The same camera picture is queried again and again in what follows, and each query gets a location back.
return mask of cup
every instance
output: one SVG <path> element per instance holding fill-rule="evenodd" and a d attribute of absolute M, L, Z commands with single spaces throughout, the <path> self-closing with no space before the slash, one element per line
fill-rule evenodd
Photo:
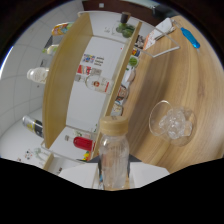
<path fill-rule="evenodd" d="M 173 145 L 186 145 L 193 137 L 196 118 L 192 110 L 173 107 L 168 101 L 157 103 L 149 117 L 149 129 L 155 136 Z"/>

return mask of small bottle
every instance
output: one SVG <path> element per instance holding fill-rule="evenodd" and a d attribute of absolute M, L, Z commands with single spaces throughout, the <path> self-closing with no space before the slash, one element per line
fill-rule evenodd
<path fill-rule="evenodd" d="M 42 50 L 43 53 L 47 53 L 49 55 L 54 55 L 56 50 L 58 49 L 59 44 L 55 44 L 55 45 L 51 45 L 50 47 L 48 47 L 47 49 L 44 48 Z"/>
<path fill-rule="evenodd" d="M 32 68 L 27 72 L 27 78 L 41 84 L 46 83 L 49 68 Z"/>
<path fill-rule="evenodd" d="M 87 151 L 92 151 L 92 146 L 93 146 L 93 141 L 91 139 L 83 138 L 83 137 L 69 137 L 68 135 L 65 136 L 65 140 L 69 142 L 73 142 L 74 146 L 87 150 Z"/>
<path fill-rule="evenodd" d="M 127 99 L 128 97 L 128 90 L 127 88 L 121 84 L 120 86 L 120 89 L 118 91 L 118 94 L 117 94 L 117 98 L 116 98 L 116 101 L 121 101 L 123 99 Z"/>
<path fill-rule="evenodd" d="M 87 78 L 84 78 L 81 75 L 76 75 L 75 81 L 85 82 L 89 89 L 106 94 L 111 94 L 114 86 L 113 80 L 99 75 L 89 75 Z"/>
<path fill-rule="evenodd" d="M 122 112 L 123 112 L 122 105 L 115 102 L 113 105 L 112 111 L 110 113 L 110 116 L 121 116 Z"/>
<path fill-rule="evenodd" d="M 35 120 L 27 115 L 24 116 L 22 120 L 23 120 L 23 125 L 26 128 L 28 128 L 31 132 L 35 133 L 41 138 L 44 137 L 43 126 L 41 121 Z"/>
<path fill-rule="evenodd" d="M 122 116 L 103 117 L 100 119 L 100 131 L 103 134 L 99 155 L 104 186 L 124 189 L 129 159 L 126 139 L 128 119 Z"/>
<path fill-rule="evenodd" d="M 52 31 L 51 34 L 53 36 L 59 36 L 59 35 L 64 35 L 67 33 L 69 28 L 73 25 L 74 22 L 67 22 L 67 23 L 61 23 L 56 25 Z"/>

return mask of shelf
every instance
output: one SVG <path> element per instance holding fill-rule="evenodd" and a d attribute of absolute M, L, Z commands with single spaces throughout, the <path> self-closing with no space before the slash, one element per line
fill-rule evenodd
<path fill-rule="evenodd" d="M 139 22 L 137 27 L 135 28 L 135 31 L 134 31 L 132 37 L 129 40 L 129 42 L 126 43 L 125 46 L 124 46 L 124 49 L 123 49 L 123 51 L 120 55 L 120 59 L 118 61 L 118 64 L 117 64 L 115 72 L 114 72 L 114 74 L 115 74 L 115 84 L 114 84 L 113 91 L 112 91 L 111 95 L 107 96 L 108 99 L 105 100 L 105 104 L 103 106 L 102 113 L 101 113 L 100 117 L 110 116 L 110 113 L 112 111 L 114 102 L 115 102 L 116 97 L 117 97 L 118 90 L 119 90 L 121 82 L 123 80 L 123 76 L 125 74 L 125 70 L 127 68 L 132 50 L 134 48 L 135 41 L 138 37 L 138 33 L 139 33 L 140 28 L 141 28 L 141 25 L 142 25 L 142 23 Z M 92 154 L 92 158 L 96 157 L 97 154 L 98 154 L 101 137 L 102 137 L 102 134 L 99 132 L 99 129 L 98 129 L 98 136 L 97 136 L 97 139 L 96 139 L 95 150 Z"/>
<path fill-rule="evenodd" d="M 64 35 L 53 57 L 43 97 L 42 117 L 46 148 L 50 148 L 66 126 L 72 85 L 92 35 L 89 14 L 85 13 Z"/>

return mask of label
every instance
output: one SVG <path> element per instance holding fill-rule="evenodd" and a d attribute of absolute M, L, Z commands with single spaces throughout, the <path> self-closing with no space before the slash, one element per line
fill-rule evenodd
<path fill-rule="evenodd" d="M 115 103 L 111 111 L 111 116 L 121 116 L 122 112 L 123 112 L 122 106 Z"/>
<path fill-rule="evenodd" d="M 34 126 L 33 126 L 33 123 L 28 123 L 27 125 L 26 125 L 26 127 L 30 130 L 30 131 L 34 131 Z"/>
<path fill-rule="evenodd" d="M 52 30 L 53 36 L 63 35 L 66 34 L 68 29 L 72 26 L 73 23 L 65 23 L 65 24 L 59 24 L 54 27 Z"/>
<path fill-rule="evenodd" d="M 96 91 L 110 94 L 114 86 L 114 81 L 103 77 L 99 77 L 98 81 L 92 82 L 92 85 L 95 86 Z"/>
<path fill-rule="evenodd" d="M 127 89 L 125 86 L 121 85 L 118 91 L 116 101 L 121 101 L 127 96 Z"/>
<path fill-rule="evenodd" d="M 83 59 L 82 59 L 82 61 L 83 61 L 83 62 L 93 63 L 94 60 L 95 60 L 95 58 L 96 58 L 96 57 L 95 57 L 94 55 L 84 54 L 84 55 L 83 55 Z"/>
<path fill-rule="evenodd" d="M 89 75 L 90 71 L 91 71 L 91 67 L 85 66 L 85 65 L 79 65 L 77 73 L 84 74 L 84 75 Z"/>
<path fill-rule="evenodd" d="M 36 120 L 35 125 L 34 125 L 34 131 L 35 133 L 43 138 L 43 127 L 42 127 L 42 122 Z"/>

